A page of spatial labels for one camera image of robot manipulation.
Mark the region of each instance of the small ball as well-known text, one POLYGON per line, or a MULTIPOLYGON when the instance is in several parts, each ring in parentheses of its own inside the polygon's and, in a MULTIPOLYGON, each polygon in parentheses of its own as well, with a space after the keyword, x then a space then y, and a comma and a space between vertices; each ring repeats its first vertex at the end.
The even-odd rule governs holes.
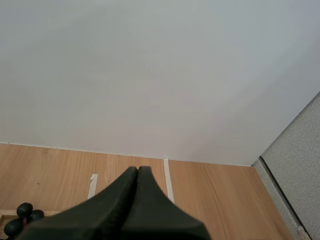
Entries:
POLYGON ((45 213, 39 209, 33 210, 30 216, 27 218, 27 222, 33 222, 40 219, 43 219, 45 217, 45 213))
POLYGON ((20 206, 18 206, 18 208, 16 209, 16 214, 20 217, 20 218, 27 218, 30 216, 30 214, 32 213, 33 210, 33 206, 31 203, 25 202, 22 203, 20 206))
POLYGON ((4 226, 4 233, 10 237, 18 235, 23 228, 23 224, 20 219, 14 219, 8 222, 4 226))

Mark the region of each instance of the wooden floor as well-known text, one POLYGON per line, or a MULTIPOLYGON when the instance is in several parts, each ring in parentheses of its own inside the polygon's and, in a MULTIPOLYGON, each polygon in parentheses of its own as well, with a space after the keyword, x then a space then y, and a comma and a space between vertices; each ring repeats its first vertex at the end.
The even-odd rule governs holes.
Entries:
MULTIPOLYGON (((23 202, 62 211, 87 199, 130 166, 151 166, 167 194, 162 159, 0 143, 0 209, 23 202)), ((205 223, 213 240, 292 240, 255 168, 169 161, 175 204, 205 223)))
POLYGON ((96 193, 130 166, 151 166, 167 193, 164 164, 159 159, 45 147, 0 144, 0 209, 32 203, 43 211, 62 211, 87 200, 92 174, 96 193))
POLYGON ((292 240, 254 167, 170 161, 175 204, 213 240, 292 240))

